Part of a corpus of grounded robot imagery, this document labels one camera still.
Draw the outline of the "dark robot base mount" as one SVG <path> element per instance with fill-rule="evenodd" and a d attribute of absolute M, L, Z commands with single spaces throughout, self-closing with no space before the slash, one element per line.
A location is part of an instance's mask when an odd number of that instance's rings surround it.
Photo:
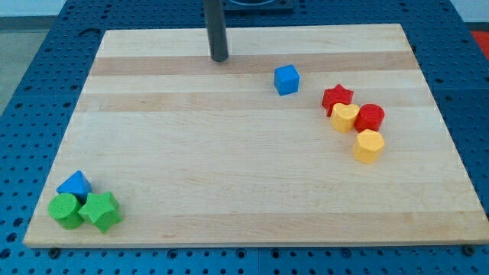
<path fill-rule="evenodd" d="M 224 0 L 226 11 L 292 11 L 294 0 Z"/>

